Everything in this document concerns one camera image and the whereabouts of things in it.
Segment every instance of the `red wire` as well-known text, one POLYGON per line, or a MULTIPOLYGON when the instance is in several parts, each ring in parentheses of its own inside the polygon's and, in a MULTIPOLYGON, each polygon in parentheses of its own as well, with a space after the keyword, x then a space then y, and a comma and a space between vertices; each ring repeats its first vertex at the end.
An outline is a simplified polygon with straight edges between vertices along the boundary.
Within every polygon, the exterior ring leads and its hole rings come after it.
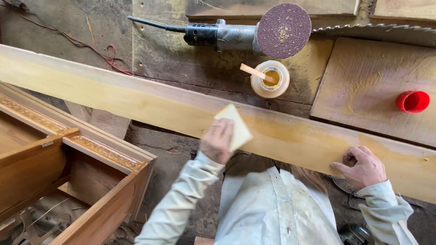
MULTIPOLYGON (((41 24, 39 24, 39 23, 37 23, 37 22, 35 22, 35 21, 33 21, 33 20, 30 20, 30 19, 28 19, 28 18, 26 18, 24 15, 22 15, 22 14, 19 14, 21 17, 23 17, 25 20, 27 20, 27 21, 30 21, 30 22, 32 22, 32 23, 34 23, 34 24, 36 24, 36 25, 38 25, 38 26, 40 26, 40 27, 44 27, 44 28, 47 28, 47 29, 49 29, 49 30, 52 30, 52 31, 59 31, 59 30, 56 30, 56 29, 54 29, 54 28, 51 28, 51 27, 48 27, 48 26, 45 26, 45 25, 41 25, 41 24)), ((113 45, 113 44, 109 44, 107 47, 106 47, 106 56, 107 57, 104 57, 101 53, 99 53, 93 46, 91 46, 91 45, 89 45, 89 44, 87 44, 87 43, 84 43, 84 42, 82 42, 82 41, 79 41, 79 40, 77 40, 77 39, 75 39, 74 37, 72 37, 71 35, 69 35, 69 34, 67 34, 67 33, 65 33, 65 32, 63 32, 63 31, 59 31, 59 32, 61 32, 62 34, 64 34, 65 36, 67 36, 67 37, 69 37, 70 39, 72 39, 72 40, 74 40, 74 41, 76 41, 76 42, 78 42, 78 43, 80 43, 80 44, 82 44, 82 45, 86 45, 86 46, 88 46, 88 47, 90 47, 93 51, 95 51, 98 55, 100 55, 103 59, 105 59, 106 60, 106 62, 110 65, 110 68, 111 68, 111 71, 113 71, 113 69, 115 69, 115 70, 117 70, 117 71, 119 71, 119 72, 122 72, 122 73, 124 73, 124 74, 126 74, 126 75, 129 75, 129 76, 133 76, 133 73, 132 72, 130 72, 130 71, 125 71, 125 70, 122 70, 122 69, 119 69, 118 67, 116 67, 115 65, 114 65, 114 61, 115 61, 115 46, 113 45), (110 56, 109 56, 109 48, 110 47, 112 47, 112 49, 113 49, 113 58, 110 58, 110 56)))

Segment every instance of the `person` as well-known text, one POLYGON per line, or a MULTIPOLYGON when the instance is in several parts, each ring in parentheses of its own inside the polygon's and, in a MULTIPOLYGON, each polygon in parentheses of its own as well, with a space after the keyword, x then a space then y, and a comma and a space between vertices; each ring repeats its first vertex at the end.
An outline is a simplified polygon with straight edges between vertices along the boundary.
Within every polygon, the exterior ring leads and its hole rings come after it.
MULTIPOLYGON (((144 224, 138 245, 175 244, 191 210, 224 169, 216 245, 340 245, 327 190, 314 171, 256 154, 228 152, 233 121, 215 120, 170 191, 144 224)), ((413 210, 396 196, 383 163, 364 146, 348 149, 341 172, 365 197, 359 204, 377 245, 415 245, 407 229, 413 210)))

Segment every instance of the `sanding disc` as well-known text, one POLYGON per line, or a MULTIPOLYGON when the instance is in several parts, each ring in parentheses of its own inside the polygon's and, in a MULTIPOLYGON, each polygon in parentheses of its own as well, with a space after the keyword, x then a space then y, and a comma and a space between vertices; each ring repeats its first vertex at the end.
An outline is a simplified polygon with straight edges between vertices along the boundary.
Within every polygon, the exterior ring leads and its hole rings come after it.
POLYGON ((286 59, 304 47, 311 30, 309 15, 302 7, 283 3, 268 10, 260 20, 257 42, 264 54, 286 59))

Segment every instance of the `red cap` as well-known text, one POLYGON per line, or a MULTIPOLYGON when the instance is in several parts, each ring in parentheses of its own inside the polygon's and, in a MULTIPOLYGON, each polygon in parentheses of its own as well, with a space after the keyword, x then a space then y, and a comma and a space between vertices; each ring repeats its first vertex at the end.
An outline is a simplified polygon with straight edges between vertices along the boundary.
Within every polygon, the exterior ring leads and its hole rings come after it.
POLYGON ((398 109, 408 113, 422 112, 429 106, 430 96, 422 91, 406 91, 397 97, 398 109))

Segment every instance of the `white shirt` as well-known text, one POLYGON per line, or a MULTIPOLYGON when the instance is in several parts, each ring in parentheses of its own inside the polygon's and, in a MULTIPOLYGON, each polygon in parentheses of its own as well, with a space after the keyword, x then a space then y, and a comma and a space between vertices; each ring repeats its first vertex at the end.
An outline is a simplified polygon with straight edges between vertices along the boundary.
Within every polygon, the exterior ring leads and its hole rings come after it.
MULTIPOLYGON (((328 196, 294 178, 287 164, 255 154, 227 166, 218 214, 217 245, 341 245, 328 196)), ((198 152, 153 210, 135 244, 172 245, 188 224, 205 189, 224 165, 198 152)), ((407 229, 410 205, 395 196, 389 181, 360 190, 360 204, 377 245, 418 244, 407 229)))

